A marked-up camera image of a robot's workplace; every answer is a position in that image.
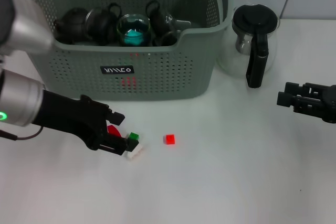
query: green indicator light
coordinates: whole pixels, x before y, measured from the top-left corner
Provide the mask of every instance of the green indicator light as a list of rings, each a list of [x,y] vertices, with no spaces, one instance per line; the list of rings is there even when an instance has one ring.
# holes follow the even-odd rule
[[[0,112],[0,120],[6,120],[7,119],[7,114],[4,112]]]

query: black handle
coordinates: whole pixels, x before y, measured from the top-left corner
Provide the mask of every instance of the black handle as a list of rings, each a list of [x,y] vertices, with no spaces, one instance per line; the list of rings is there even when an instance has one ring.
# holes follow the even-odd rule
[[[119,18],[121,18],[121,15],[122,15],[122,11],[121,11],[121,6],[120,5],[118,5],[117,3],[111,3],[111,4],[109,4],[109,6],[107,7],[107,10],[109,10],[109,12],[112,12],[111,11],[111,8],[112,7],[118,7],[119,8],[119,15],[118,15],[118,18],[117,19],[119,19]]]
[[[246,80],[250,88],[255,89],[261,86],[267,59],[267,34],[256,34],[251,41],[250,61],[246,71]]]
[[[149,3],[146,5],[146,15],[149,18],[150,16],[148,15],[148,7],[150,7],[152,4],[156,4],[157,7],[154,10],[159,10],[160,9],[160,3],[157,0],[151,0]]]

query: white table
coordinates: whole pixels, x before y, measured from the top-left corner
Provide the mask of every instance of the white table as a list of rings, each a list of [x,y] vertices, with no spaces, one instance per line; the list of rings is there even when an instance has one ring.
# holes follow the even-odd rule
[[[333,21],[282,20],[260,89],[216,67],[195,99],[107,102],[126,115],[121,131],[140,134],[132,162],[49,129],[0,140],[0,223],[334,223],[336,125],[276,101],[287,81],[335,84],[335,31]],[[7,67],[38,78],[22,55]]]

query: cable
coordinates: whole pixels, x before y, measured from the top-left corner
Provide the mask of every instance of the cable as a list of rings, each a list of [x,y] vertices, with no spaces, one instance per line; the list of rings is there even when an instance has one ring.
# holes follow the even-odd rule
[[[32,138],[38,136],[42,132],[42,130],[43,130],[43,126],[41,126],[41,128],[38,130],[38,132],[36,132],[34,135],[26,136],[26,137],[17,137],[16,135],[10,134],[8,132],[0,131],[0,137],[10,139],[10,140],[13,140],[13,141],[28,140],[28,139],[32,139]]]
[[[38,130],[38,132],[36,132],[34,135],[31,136],[26,136],[26,137],[18,137],[17,140],[28,140],[28,139],[32,139],[36,136],[38,136],[43,130],[43,126],[41,126],[41,128]]]

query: glass teapot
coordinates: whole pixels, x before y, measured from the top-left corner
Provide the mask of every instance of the glass teapot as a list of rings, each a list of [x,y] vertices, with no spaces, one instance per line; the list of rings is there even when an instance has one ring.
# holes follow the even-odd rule
[[[219,65],[232,76],[246,76],[250,88],[259,88],[276,56],[279,25],[279,17],[264,5],[235,9],[232,26],[224,32]]]

